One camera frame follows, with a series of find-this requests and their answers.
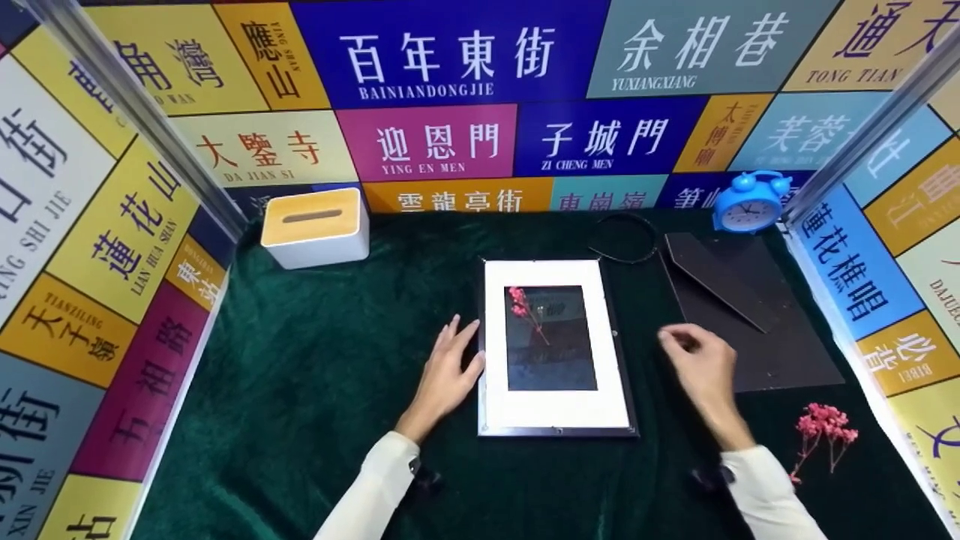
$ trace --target blue alarm clock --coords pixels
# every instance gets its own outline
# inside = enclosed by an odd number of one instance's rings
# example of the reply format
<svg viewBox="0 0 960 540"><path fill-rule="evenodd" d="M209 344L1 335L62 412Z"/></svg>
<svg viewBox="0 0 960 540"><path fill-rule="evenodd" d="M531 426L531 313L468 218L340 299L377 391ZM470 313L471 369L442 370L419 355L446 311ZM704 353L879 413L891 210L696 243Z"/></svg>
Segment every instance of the blue alarm clock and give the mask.
<svg viewBox="0 0 960 540"><path fill-rule="evenodd" d="M769 182L758 176L773 177ZM713 228L729 233L753 234L774 224L783 213L780 198L790 191L793 179L777 171L742 173L713 204Z"/></svg>

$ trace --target tissue box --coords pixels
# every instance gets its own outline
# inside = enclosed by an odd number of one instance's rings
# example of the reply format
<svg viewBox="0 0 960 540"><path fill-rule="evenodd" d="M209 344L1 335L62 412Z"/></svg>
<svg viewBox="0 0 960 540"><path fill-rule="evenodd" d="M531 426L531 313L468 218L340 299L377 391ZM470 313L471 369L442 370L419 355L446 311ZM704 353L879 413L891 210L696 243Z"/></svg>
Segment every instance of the tissue box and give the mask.
<svg viewBox="0 0 960 540"><path fill-rule="evenodd" d="M271 199L260 245L286 269L367 258L370 218L362 197L347 187Z"/></svg>

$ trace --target colorful wall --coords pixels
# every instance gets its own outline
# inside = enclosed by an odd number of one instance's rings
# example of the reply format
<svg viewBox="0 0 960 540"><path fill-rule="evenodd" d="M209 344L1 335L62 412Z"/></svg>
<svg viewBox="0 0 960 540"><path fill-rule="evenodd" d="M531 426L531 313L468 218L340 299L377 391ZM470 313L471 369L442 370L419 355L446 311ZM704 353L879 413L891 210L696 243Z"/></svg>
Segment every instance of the colorful wall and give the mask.
<svg viewBox="0 0 960 540"><path fill-rule="evenodd" d="M118 536L233 246L6 0L0 43L0 535Z"/></svg>
<svg viewBox="0 0 960 540"><path fill-rule="evenodd" d="M357 183L380 212L706 208L755 168L799 188L956 19L952 0L116 3L84 2L250 216Z"/></svg>
<svg viewBox="0 0 960 540"><path fill-rule="evenodd" d="M147 3L83 2L251 217L342 185L380 212L708 208L756 168L795 192L958 18L956 0ZM957 85L807 242L946 499ZM0 139L0 531L106 538L142 500L232 245L11 0Z"/></svg>
<svg viewBox="0 0 960 540"><path fill-rule="evenodd" d="M960 527L960 76L898 126L798 235Z"/></svg>

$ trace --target wrist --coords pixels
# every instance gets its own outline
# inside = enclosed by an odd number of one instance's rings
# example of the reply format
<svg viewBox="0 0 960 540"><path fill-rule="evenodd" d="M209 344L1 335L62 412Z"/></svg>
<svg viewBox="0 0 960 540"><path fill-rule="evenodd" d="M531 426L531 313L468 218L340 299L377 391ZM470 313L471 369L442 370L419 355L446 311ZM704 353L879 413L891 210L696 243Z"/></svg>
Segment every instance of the wrist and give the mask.
<svg viewBox="0 0 960 540"><path fill-rule="evenodd" d="M733 404L712 408L704 412L704 421L722 452L738 452L756 446L747 422Z"/></svg>
<svg viewBox="0 0 960 540"><path fill-rule="evenodd" d="M394 431L410 439L414 444L419 445L433 427L437 425L437 421L438 419L435 415L418 409L416 405L410 405L410 408L400 415Z"/></svg>

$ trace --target green velvet cloth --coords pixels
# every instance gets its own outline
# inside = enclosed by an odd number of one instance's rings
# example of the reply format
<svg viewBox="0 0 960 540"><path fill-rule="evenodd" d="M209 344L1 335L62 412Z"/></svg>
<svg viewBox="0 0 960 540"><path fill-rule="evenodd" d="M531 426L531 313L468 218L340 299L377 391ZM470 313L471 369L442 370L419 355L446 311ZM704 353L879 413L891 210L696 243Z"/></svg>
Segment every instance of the green velvet cloth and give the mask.
<svg viewBox="0 0 960 540"><path fill-rule="evenodd" d="M369 259L299 271L280 269L251 231L134 540L311 538L413 396L436 332L454 312L477 315L477 258L590 257L591 241L623 258L644 251L636 226L595 233L599 215L374 216ZM663 233L710 229L707 213L642 215ZM833 475L826 452L811 458L798 488L827 537L948 538L783 242L765 241L849 382L738 396L756 440L789 469L804 405L840 407L859 440ZM386 538L750 537L729 496L687 480L716 448L656 339L680 317L660 264L612 263L607 288L642 437L480 439L471 393L422 448L444 491L405 503Z"/></svg>

